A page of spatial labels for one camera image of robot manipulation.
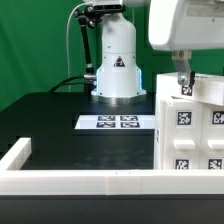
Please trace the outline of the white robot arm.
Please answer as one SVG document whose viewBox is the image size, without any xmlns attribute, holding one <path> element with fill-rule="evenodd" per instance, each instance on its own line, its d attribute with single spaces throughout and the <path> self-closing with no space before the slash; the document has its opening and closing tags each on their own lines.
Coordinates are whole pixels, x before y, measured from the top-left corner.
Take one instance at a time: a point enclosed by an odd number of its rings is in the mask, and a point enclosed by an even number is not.
<svg viewBox="0 0 224 224">
<path fill-rule="evenodd" d="M 92 0 L 102 19 L 102 64 L 92 96 L 125 103 L 146 95 L 136 65 L 136 29 L 123 17 L 128 7 L 149 7 L 148 40 L 157 51 L 173 53 L 177 82 L 192 86 L 194 50 L 224 48 L 224 0 Z"/>
</svg>

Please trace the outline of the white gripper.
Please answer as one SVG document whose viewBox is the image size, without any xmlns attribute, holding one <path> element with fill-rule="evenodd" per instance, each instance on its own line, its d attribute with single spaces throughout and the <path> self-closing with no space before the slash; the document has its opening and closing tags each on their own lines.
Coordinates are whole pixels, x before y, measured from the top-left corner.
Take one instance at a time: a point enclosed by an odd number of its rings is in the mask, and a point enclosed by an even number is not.
<svg viewBox="0 0 224 224">
<path fill-rule="evenodd" d="M 187 86 L 190 50 L 224 49 L 224 0 L 151 0 L 148 37 L 154 50 L 176 50 L 177 81 Z"/>
</svg>

